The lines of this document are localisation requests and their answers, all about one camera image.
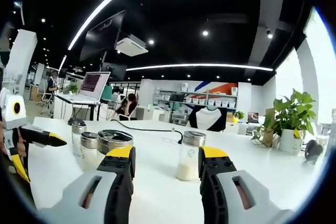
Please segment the person's left hand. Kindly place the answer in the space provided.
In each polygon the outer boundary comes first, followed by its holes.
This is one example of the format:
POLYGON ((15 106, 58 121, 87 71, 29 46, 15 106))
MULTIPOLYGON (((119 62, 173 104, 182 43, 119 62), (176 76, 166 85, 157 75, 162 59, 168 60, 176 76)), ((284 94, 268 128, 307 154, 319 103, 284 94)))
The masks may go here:
POLYGON ((27 142, 23 139, 19 139, 17 142, 17 150, 20 157, 27 156, 27 142))

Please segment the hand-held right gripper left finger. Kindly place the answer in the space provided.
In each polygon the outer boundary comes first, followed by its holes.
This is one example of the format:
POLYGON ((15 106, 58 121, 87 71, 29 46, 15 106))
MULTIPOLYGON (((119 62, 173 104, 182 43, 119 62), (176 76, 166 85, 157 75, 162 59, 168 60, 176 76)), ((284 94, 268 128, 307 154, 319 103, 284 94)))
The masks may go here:
POLYGON ((128 223, 135 176, 135 147, 109 151, 94 172, 69 184, 62 198, 39 214, 48 223, 128 223))

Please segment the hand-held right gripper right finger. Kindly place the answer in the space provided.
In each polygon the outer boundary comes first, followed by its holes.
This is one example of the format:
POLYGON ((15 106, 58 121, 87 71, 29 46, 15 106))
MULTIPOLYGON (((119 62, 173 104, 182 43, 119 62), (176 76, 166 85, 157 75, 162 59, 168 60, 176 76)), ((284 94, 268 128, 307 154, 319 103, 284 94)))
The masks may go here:
POLYGON ((199 148, 198 169, 205 223, 286 223, 293 213, 278 208, 268 188, 218 148, 199 148))

